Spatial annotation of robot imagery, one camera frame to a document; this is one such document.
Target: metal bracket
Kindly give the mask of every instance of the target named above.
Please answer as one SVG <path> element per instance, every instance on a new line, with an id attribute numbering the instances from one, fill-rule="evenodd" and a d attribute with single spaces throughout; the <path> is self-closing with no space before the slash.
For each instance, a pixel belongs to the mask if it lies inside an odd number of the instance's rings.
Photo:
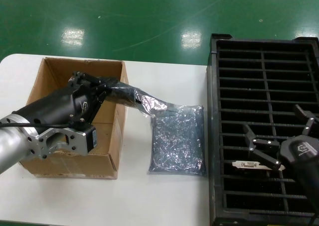
<path id="1" fill-rule="evenodd" d="M 25 118 L 17 114 L 10 114 L 0 120 L 5 124 L 12 123 L 30 123 Z M 29 142 L 29 154 L 25 159 L 30 160 L 34 157 L 40 159 L 47 158 L 50 154 L 58 149 L 65 149 L 76 154 L 87 155 L 86 134 L 70 128 L 55 129 L 50 128 L 38 134 L 34 127 L 19 127 Z"/>
<path id="2" fill-rule="evenodd" d="M 271 168 L 260 164 L 257 161 L 242 161 L 242 160 L 236 160 L 232 162 L 232 165 L 235 166 L 238 169 L 256 169 L 256 170 L 271 170 Z M 279 171 L 284 170 L 285 167 L 281 165 L 279 167 Z"/>

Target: black plastic crate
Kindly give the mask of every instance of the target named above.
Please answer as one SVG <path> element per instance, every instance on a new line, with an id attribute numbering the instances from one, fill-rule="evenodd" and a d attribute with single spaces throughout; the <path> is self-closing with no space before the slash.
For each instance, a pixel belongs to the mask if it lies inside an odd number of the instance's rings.
<path id="1" fill-rule="evenodd" d="M 207 67 L 212 225 L 304 226 L 314 215 L 289 170 L 237 169 L 232 162 L 250 160 L 243 124 L 258 138 L 282 142 L 302 133 L 293 105 L 319 115 L 318 59 L 317 38 L 212 35 Z"/>

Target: cardboard box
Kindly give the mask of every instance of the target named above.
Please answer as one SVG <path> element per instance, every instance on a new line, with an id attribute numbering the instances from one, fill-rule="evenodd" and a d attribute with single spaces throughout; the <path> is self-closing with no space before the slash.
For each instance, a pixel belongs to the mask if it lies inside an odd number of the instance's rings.
<path id="1" fill-rule="evenodd" d="M 124 62 L 45 58 L 30 93 L 27 104 L 67 86 L 73 71 L 92 76 L 115 77 L 128 83 Z M 104 101 L 93 120 L 98 145 L 89 155 L 81 156 L 59 150 L 47 159 L 22 161 L 21 164 L 36 177 L 116 179 L 122 147 L 126 107 Z"/>

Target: black cable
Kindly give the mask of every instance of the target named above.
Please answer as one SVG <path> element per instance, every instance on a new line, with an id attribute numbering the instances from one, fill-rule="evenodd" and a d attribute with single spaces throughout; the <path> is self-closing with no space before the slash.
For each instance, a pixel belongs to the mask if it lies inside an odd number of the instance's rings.
<path id="1" fill-rule="evenodd" d="M 52 125 L 52 124 L 39 124 L 39 123 L 4 123 L 0 124 L 0 128 L 3 127 L 37 127 L 37 128 L 68 128 L 70 124 Z"/>

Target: transparent plastic bag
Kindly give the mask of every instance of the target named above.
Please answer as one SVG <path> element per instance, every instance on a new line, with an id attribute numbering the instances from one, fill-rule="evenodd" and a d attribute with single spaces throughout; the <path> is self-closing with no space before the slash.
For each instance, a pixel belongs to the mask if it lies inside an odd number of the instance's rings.
<path id="1" fill-rule="evenodd" d="M 203 107 L 179 109 L 175 115 L 152 119 L 149 171 L 205 176 Z"/>
<path id="2" fill-rule="evenodd" d="M 206 175 L 202 106 L 167 103 L 116 79 L 108 79 L 108 88 L 107 101 L 137 108 L 152 117 L 149 171 Z"/>

